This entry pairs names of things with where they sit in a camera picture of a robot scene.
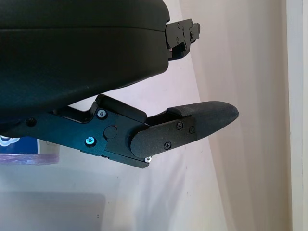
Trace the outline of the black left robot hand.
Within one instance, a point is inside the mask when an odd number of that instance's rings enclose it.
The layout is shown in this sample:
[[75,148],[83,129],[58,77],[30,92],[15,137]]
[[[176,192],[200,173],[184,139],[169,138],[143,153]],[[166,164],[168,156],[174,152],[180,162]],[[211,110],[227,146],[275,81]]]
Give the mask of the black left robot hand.
[[161,0],[3,0],[0,133],[146,168],[239,116],[211,101],[148,117],[105,95],[165,72],[199,35],[191,19],[171,23]]

